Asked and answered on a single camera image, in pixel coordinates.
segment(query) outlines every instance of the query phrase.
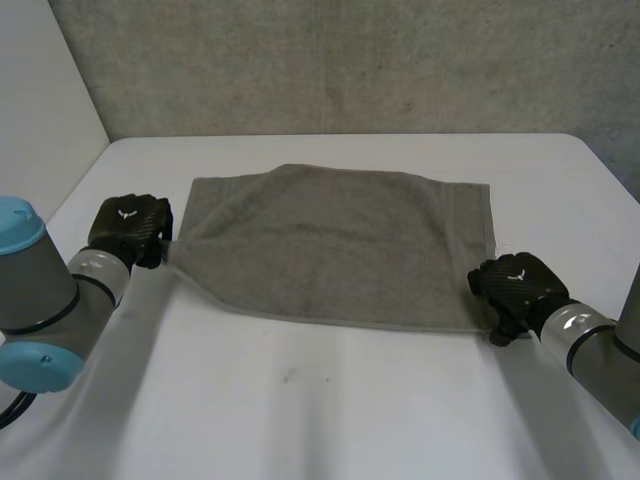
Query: black stripe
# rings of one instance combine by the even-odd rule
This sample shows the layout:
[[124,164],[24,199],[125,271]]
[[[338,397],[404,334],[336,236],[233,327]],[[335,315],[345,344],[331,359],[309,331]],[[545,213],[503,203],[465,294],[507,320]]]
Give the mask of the black stripe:
[[91,285],[95,285],[96,287],[98,287],[100,290],[102,290],[105,295],[107,297],[109,297],[109,299],[111,300],[111,304],[115,307],[116,306],[116,297],[113,296],[113,292],[111,292],[111,290],[109,290],[109,287],[107,287],[104,283],[102,283],[100,280],[96,280],[93,277],[87,277],[86,275],[82,275],[80,273],[74,273],[73,275],[71,275],[73,278],[75,278],[76,280],[84,280],[85,282],[89,282]]
[[24,328],[3,328],[2,333],[4,333],[5,335],[27,335],[28,333],[34,333],[39,330],[42,330],[43,328],[50,327],[54,323],[59,322],[64,317],[69,315],[71,311],[74,308],[76,308],[79,301],[80,301],[80,289],[76,285],[76,294],[74,295],[71,302],[69,302],[69,305],[64,307],[62,310],[56,313],[53,317],[49,317],[47,320],[44,320],[40,323],[35,323],[33,325],[29,325],[28,327],[24,327]]
[[617,335],[613,335],[613,344],[616,346],[618,350],[624,353],[627,357],[629,357],[634,362],[640,363],[640,353],[636,352],[633,348],[627,347],[622,340],[618,338]]
[[567,353],[567,370],[569,371],[571,376],[573,376],[573,370],[571,370],[573,357],[576,356],[576,353],[578,352],[578,349],[582,346],[582,344],[593,337],[596,333],[600,333],[604,330],[611,330],[613,328],[616,328],[615,325],[598,325],[597,327],[593,327],[587,333],[578,338],[578,340],[573,342],[573,345],[571,345],[571,348],[569,349],[569,353]]

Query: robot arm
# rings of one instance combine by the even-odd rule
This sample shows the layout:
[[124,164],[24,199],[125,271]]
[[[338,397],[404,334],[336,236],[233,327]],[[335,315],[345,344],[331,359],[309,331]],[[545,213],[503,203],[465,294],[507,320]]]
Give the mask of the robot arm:
[[89,246],[64,265],[44,222],[0,198],[0,380],[28,393],[58,392],[83,369],[120,303],[134,264],[161,263],[171,239],[169,202],[150,195],[104,202]]
[[547,351],[640,440],[640,269],[619,322],[569,297],[529,253],[489,260],[469,273],[471,291],[500,316],[490,340],[506,346],[533,330]]

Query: stain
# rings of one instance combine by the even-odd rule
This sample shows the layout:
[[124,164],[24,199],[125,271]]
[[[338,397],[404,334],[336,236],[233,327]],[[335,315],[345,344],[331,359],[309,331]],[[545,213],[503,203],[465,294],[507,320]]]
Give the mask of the stain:
[[289,370],[287,370],[287,374],[282,377],[282,383],[284,383],[285,385],[287,383],[289,383],[289,381],[291,381],[293,379],[293,376],[296,373],[296,369],[295,368],[290,368]]

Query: white wall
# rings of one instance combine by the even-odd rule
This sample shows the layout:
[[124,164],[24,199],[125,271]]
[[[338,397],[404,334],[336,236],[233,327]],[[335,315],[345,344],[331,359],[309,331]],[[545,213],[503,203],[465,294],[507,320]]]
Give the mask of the white wall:
[[47,0],[0,0],[0,195],[48,220],[108,144]]

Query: black cable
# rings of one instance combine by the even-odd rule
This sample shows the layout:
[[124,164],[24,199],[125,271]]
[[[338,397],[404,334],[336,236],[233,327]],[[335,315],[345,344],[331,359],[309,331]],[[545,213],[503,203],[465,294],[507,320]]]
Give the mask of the black cable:
[[16,421],[36,399],[36,393],[20,392],[7,409],[0,413],[0,430]]

